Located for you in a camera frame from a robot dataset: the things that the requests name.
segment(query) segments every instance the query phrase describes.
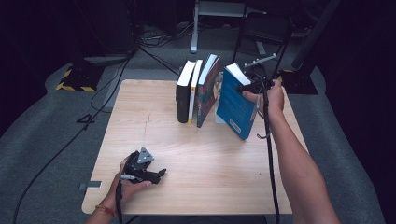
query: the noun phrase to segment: person's right arm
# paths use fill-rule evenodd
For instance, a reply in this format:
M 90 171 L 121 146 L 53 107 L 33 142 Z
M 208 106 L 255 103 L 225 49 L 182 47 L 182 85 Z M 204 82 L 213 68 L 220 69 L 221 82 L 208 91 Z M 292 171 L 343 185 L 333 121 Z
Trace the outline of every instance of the person's right arm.
M 256 102 L 256 94 L 244 91 L 243 95 Z M 286 121 L 283 114 L 284 94 L 279 81 L 275 81 L 275 86 L 268 91 L 268 100 L 268 116 L 276 144 L 280 175 L 290 201 L 294 223 L 340 223 L 319 168 Z

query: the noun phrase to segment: light wood surface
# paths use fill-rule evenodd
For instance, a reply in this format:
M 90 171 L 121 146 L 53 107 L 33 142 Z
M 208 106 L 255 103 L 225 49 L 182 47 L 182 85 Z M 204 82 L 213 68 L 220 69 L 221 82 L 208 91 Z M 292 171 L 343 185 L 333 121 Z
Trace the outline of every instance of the light wood surface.
M 87 190 L 82 211 L 89 214 L 94 210 L 107 194 L 120 162 L 145 147 L 155 158 L 148 171 L 167 171 L 159 185 L 134 195 L 123 208 L 124 214 L 273 214 L 267 144 L 256 136 L 265 134 L 264 121 L 256 118 L 245 141 L 227 125 L 215 123 L 213 108 L 202 128 L 179 123 L 175 91 L 175 81 L 122 82 L 92 172 L 91 180 L 101 180 L 102 187 Z M 284 113 L 305 146 L 285 97 Z M 291 214 L 274 142 L 272 146 L 280 213 Z

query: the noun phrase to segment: upright book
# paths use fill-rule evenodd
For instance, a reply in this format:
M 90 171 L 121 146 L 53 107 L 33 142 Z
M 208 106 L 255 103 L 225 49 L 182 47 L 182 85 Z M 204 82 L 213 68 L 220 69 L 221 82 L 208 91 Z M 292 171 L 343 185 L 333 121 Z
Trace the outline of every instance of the upright book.
M 238 64 L 224 67 L 223 81 L 217 115 L 242 139 L 249 137 L 256 118 L 256 104 L 247 100 L 236 88 L 246 86 L 251 81 L 244 75 Z
M 177 120 L 187 123 L 189 119 L 191 78 L 195 62 L 186 61 L 176 85 Z
M 195 95 L 196 95 L 196 87 L 198 84 L 198 78 L 201 72 L 201 66 L 202 66 L 202 60 L 197 60 L 195 67 L 194 67 L 194 71 L 192 73 L 192 80 L 191 80 L 191 92 L 190 92 L 190 108 L 189 108 L 189 120 L 188 120 L 188 124 L 192 124 L 192 119 L 194 116 L 194 112 L 195 112 Z
M 219 56 L 210 54 L 198 79 L 197 85 L 197 127 L 201 128 L 207 114 L 216 102 L 213 88 L 219 75 Z

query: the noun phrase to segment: bracelet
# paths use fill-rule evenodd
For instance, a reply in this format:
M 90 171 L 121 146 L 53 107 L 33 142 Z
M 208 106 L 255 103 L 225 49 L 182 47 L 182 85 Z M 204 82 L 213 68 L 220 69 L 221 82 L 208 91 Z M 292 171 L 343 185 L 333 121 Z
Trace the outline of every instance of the bracelet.
M 100 208 L 100 210 L 102 212 L 105 212 L 105 213 L 111 215 L 112 217 L 116 216 L 116 213 L 113 210 L 109 209 L 108 207 L 104 207 L 101 204 L 96 205 L 95 208 Z

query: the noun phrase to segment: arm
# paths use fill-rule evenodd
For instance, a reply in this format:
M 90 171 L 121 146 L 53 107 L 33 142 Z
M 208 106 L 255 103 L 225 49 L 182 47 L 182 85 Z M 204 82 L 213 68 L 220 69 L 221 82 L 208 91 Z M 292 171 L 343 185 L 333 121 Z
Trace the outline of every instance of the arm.
M 121 166 L 120 166 L 120 171 L 118 174 L 113 179 L 113 182 L 111 183 L 110 190 L 108 191 L 108 194 L 106 197 L 99 203 L 100 205 L 110 209 L 111 211 L 115 212 L 117 214 L 117 208 L 116 208 L 116 188 L 117 185 L 119 184 L 120 180 L 120 173 L 123 170 L 123 166 L 125 165 L 125 162 L 127 161 L 128 158 L 126 158 L 124 161 L 122 161 Z M 129 180 L 122 180 L 122 199 L 120 201 L 121 207 L 129 202 L 132 198 L 132 196 L 137 193 L 139 190 L 144 189 L 151 185 L 151 182 L 149 181 L 143 181 L 138 184 L 133 184 Z M 113 216 L 110 214 L 104 212 L 102 209 L 95 209 L 93 213 L 90 215 L 90 217 L 86 220 L 86 224 L 107 224 L 111 222 L 111 219 Z
M 256 102 L 256 94 L 244 91 L 243 95 Z M 268 100 L 268 116 L 277 148 L 280 175 L 294 214 L 294 223 L 339 223 L 319 168 L 283 115 L 284 95 L 279 81 L 276 80 L 275 86 L 268 91 Z

